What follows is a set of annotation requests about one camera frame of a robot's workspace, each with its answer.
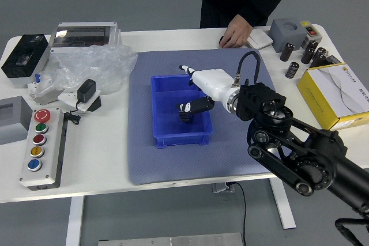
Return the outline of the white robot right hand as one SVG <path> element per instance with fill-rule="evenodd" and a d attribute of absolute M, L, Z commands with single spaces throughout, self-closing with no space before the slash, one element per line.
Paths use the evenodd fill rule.
<path fill-rule="evenodd" d="M 228 73 L 223 69 L 194 70 L 185 65 L 180 65 L 179 68 L 213 101 L 221 102 L 229 113 L 236 114 L 240 85 L 235 85 L 234 78 Z"/>

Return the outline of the person's left hand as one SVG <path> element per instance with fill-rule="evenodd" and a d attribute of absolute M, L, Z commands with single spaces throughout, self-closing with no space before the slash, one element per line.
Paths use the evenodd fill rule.
<path fill-rule="evenodd" d="M 228 24 L 223 38 L 219 42 L 220 48 L 240 48 L 247 43 L 247 39 L 253 30 L 242 16 L 236 15 Z"/>

